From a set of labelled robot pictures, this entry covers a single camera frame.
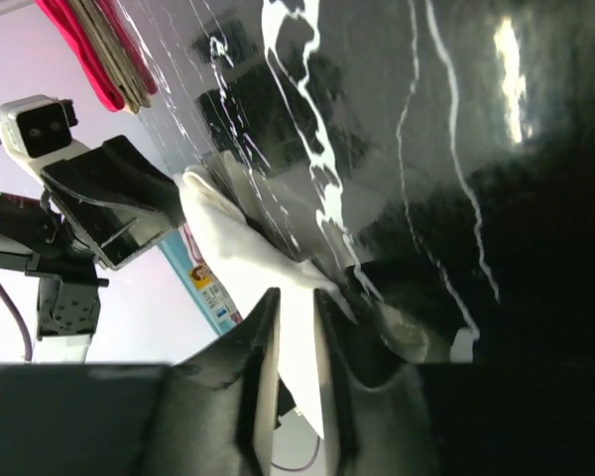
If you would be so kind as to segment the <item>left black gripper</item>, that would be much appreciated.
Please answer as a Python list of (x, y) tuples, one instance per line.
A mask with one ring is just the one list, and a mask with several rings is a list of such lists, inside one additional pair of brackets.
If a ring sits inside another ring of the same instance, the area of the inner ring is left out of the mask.
[(181, 224), (174, 181), (125, 136), (43, 167), (42, 178), (52, 191), (39, 202), (54, 224), (47, 242), (102, 270), (123, 268)]

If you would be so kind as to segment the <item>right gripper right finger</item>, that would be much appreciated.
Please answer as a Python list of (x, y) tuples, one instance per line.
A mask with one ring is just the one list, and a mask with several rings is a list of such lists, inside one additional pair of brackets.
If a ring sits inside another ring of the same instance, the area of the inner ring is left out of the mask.
[(314, 293), (328, 475), (439, 475), (415, 367)]

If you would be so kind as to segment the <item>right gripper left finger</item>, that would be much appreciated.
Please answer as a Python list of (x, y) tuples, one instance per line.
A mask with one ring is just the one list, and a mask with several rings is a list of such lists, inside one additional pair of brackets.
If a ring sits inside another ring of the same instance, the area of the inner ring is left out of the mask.
[(279, 393), (281, 293), (167, 378), (144, 475), (268, 475)]

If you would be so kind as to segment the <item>white t shirt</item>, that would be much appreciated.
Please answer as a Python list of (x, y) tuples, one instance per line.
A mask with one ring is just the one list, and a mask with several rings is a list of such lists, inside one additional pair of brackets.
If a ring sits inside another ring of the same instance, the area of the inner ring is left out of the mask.
[(270, 288), (280, 290), (279, 375), (297, 407), (324, 436), (315, 352), (314, 292), (324, 290), (350, 319), (355, 318), (339, 287), (310, 260), (296, 262), (247, 222), (202, 165), (174, 175), (179, 198), (199, 251), (246, 317)]

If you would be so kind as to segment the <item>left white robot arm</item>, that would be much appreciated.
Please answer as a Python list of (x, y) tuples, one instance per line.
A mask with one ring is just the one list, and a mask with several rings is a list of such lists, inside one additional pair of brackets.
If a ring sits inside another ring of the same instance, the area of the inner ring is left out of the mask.
[(109, 285), (96, 269), (122, 269), (182, 225), (178, 188), (124, 136), (32, 164), (40, 197), (0, 191), (0, 270), (39, 281), (26, 361), (82, 363)]

